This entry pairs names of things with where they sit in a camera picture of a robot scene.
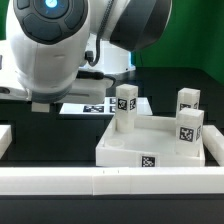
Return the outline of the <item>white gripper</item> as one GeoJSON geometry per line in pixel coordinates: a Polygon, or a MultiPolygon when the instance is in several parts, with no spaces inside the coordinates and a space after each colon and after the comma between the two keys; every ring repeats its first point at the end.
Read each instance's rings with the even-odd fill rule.
{"type": "Polygon", "coordinates": [[[114,84],[115,78],[112,76],[81,70],[68,92],[39,94],[23,87],[15,76],[6,76],[0,72],[0,99],[32,101],[41,104],[100,104],[104,101],[106,90],[114,84]]]}

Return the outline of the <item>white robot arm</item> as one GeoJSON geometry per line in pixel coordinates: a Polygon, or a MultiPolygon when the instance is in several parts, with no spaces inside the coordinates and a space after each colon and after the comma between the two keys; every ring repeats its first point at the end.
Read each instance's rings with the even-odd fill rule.
{"type": "Polygon", "coordinates": [[[172,0],[9,0],[6,38],[0,40],[0,99],[99,104],[114,81],[95,66],[100,46],[89,37],[129,52],[163,34],[172,0]]]}

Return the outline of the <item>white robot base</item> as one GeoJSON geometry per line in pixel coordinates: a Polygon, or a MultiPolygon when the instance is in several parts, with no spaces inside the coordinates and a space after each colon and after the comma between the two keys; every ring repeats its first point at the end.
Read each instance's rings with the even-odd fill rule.
{"type": "Polygon", "coordinates": [[[134,71],[135,66],[131,63],[131,53],[129,51],[116,47],[108,41],[101,41],[99,62],[94,67],[86,63],[82,66],[82,69],[101,71],[107,75],[117,75],[134,71]]]}

